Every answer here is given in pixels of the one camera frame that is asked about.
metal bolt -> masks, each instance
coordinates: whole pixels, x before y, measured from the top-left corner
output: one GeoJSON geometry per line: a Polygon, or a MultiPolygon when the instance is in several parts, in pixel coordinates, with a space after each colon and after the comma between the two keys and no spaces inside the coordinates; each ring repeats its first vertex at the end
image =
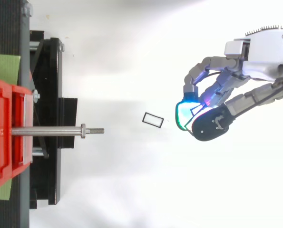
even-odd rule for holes
{"type": "Polygon", "coordinates": [[[103,128],[86,128],[85,124],[81,127],[14,127],[12,135],[20,136],[75,136],[80,135],[85,138],[86,134],[104,134],[103,128]]]}
{"type": "Polygon", "coordinates": [[[64,44],[60,44],[59,45],[59,50],[60,50],[60,52],[64,52],[65,51],[65,46],[64,46],[64,44]]]}
{"type": "Polygon", "coordinates": [[[37,103],[38,100],[41,98],[41,95],[38,93],[38,91],[35,89],[33,91],[33,102],[34,103],[37,103]]]}
{"type": "Polygon", "coordinates": [[[33,7],[32,7],[32,5],[30,3],[25,3],[24,4],[24,6],[22,8],[22,14],[23,14],[23,16],[28,17],[28,18],[32,17],[32,15],[33,15],[33,7]]]}

screw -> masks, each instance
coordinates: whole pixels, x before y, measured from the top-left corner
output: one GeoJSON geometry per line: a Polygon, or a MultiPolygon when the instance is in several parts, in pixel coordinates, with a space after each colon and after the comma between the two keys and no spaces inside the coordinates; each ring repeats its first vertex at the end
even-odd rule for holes
{"type": "Polygon", "coordinates": [[[37,103],[40,98],[41,98],[40,94],[39,94],[38,91],[35,89],[35,90],[33,91],[33,102],[34,102],[34,103],[37,103]]]}
{"type": "Polygon", "coordinates": [[[32,17],[33,8],[32,8],[32,5],[30,3],[24,4],[24,6],[22,8],[22,14],[23,14],[23,16],[28,17],[28,18],[32,17]]]}
{"type": "Polygon", "coordinates": [[[60,45],[59,45],[59,50],[60,50],[60,52],[64,52],[64,51],[65,51],[65,46],[64,46],[64,44],[60,44],[60,45]]]}

cable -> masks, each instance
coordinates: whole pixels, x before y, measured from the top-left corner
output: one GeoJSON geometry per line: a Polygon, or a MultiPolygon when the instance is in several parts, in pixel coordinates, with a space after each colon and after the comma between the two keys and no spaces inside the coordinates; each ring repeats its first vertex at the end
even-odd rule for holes
{"type": "Polygon", "coordinates": [[[193,84],[196,85],[197,83],[200,83],[201,81],[203,81],[205,78],[208,78],[208,77],[213,76],[213,75],[218,75],[220,73],[221,73],[221,71],[210,73],[210,74],[206,75],[205,77],[200,78],[199,81],[195,81],[193,84]]]}

white backdrop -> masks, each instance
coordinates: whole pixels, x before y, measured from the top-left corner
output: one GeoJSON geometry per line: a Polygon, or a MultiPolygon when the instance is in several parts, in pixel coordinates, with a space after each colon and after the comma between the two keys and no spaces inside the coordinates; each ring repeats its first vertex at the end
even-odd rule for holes
{"type": "Polygon", "coordinates": [[[283,24],[283,0],[30,2],[30,28],[65,43],[63,96],[78,98],[77,125],[106,130],[63,150],[61,201],[38,202],[31,228],[283,228],[283,100],[210,142],[174,116],[187,72],[227,41],[283,24]],[[142,123],[145,112],[163,127],[142,123]]]}

black frame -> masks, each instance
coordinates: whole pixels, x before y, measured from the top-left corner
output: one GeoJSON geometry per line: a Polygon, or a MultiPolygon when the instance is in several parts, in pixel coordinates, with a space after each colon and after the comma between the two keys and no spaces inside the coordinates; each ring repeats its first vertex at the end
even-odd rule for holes
{"type": "Polygon", "coordinates": [[[156,115],[153,115],[153,114],[150,114],[150,113],[145,113],[145,115],[143,116],[142,122],[143,122],[143,123],[146,123],[146,124],[149,124],[149,125],[152,125],[152,126],[154,126],[154,127],[161,128],[162,124],[164,123],[164,118],[161,118],[161,117],[159,117],[159,116],[156,116],[156,115]],[[145,122],[146,115],[151,115],[151,116],[153,116],[153,117],[156,117],[156,118],[161,119],[160,125],[157,126],[157,125],[155,125],[155,124],[145,122]]]}
{"type": "MultiPolygon", "coordinates": [[[[34,105],[34,125],[75,126],[78,100],[62,98],[62,44],[58,38],[44,39],[43,31],[30,31],[30,40],[39,42],[30,51],[30,71],[41,98],[34,105]]],[[[74,148],[74,136],[34,137],[33,144],[47,151],[34,157],[30,166],[30,209],[37,200],[56,205],[60,200],[61,149],[74,148]]]]}
{"type": "MultiPolygon", "coordinates": [[[[29,88],[29,43],[25,40],[29,38],[29,17],[22,15],[25,3],[0,0],[0,54],[21,56],[18,85],[29,88]]],[[[29,168],[12,179],[10,199],[0,200],[0,228],[8,227],[29,227],[29,168]]]]}

